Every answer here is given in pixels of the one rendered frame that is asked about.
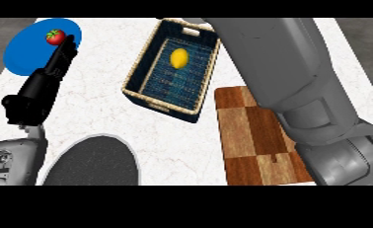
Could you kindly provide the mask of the dark blue wicker basket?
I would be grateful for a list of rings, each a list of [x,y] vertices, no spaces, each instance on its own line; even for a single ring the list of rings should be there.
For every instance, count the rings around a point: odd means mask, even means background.
[[[184,48],[187,65],[171,65],[171,53]],[[154,26],[131,66],[122,94],[138,106],[196,123],[219,50],[212,28],[163,19]]]

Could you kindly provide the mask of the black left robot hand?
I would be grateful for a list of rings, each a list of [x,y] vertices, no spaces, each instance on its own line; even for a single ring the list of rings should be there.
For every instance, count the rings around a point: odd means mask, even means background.
[[[73,35],[67,35],[53,52],[45,67],[33,71],[19,93],[7,95],[1,100],[8,124],[38,126],[44,123],[75,56]]]

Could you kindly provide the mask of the brown checkered cutting board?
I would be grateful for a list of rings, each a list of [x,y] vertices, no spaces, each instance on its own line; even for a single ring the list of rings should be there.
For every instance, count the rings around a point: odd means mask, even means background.
[[[311,176],[274,113],[244,86],[213,91],[219,141],[230,186],[309,183]]]

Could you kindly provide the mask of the blue round plate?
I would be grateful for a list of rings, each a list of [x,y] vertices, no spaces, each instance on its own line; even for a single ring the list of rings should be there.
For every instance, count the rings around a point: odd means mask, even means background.
[[[42,68],[50,60],[57,45],[45,40],[47,32],[60,29],[64,37],[73,35],[73,43],[79,44],[81,29],[78,24],[64,18],[51,18],[35,22],[13,36],[2,53],[5,69],[19,76],[29,76],[36,68]]]

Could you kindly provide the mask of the dark grey oval pan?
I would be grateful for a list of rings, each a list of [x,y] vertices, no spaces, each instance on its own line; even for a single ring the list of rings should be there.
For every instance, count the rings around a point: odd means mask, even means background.
[[[128,145],[113,136],[97,135],[61,153],[44,186],[137,186],[138,167]]]

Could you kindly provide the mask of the red tomato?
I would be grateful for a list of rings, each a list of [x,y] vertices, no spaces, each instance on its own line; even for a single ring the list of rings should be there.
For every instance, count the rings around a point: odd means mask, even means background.
[[[50,45],[60,45],[64,39],[64,32],[60,29],[53,29],[47,32],[45,40]]]

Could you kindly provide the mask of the yellow lemon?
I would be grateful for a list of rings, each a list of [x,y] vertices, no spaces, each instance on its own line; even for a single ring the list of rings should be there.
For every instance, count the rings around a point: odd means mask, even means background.
[[[181,69],[187,66],[188,54],[184,48],[176,48],[171,53],[171,65]]]

